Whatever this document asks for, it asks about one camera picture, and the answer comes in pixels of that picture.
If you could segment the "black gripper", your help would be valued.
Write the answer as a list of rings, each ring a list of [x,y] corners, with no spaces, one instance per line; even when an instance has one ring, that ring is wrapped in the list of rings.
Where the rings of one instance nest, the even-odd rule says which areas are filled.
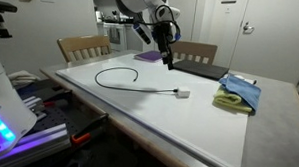
[[[173,69],[173,59],[172,52],[169,45],[169,23],[157,24],[154,27],[154,32],[156,36],[156,42],[158,44],[158,49],[160,50],[163,58],[163,63],[167,65],[169,70]]]

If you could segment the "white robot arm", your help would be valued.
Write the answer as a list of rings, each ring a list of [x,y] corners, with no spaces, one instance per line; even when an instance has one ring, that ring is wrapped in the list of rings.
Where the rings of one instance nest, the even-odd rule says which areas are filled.
[[[134,19],[131,29],[145,43],[158,45],[161,59],[173,68],[171,45],[181,38],[177,18],[180,10],[168,5],[168,0],[115,0],[123,15]]]

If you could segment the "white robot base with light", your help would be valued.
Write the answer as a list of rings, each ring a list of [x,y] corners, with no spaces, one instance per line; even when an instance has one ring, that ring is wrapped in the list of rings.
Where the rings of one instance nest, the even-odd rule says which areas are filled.
[[[0,62],[0,156],[10,152],[36,121],[36,115],[17,94]]]

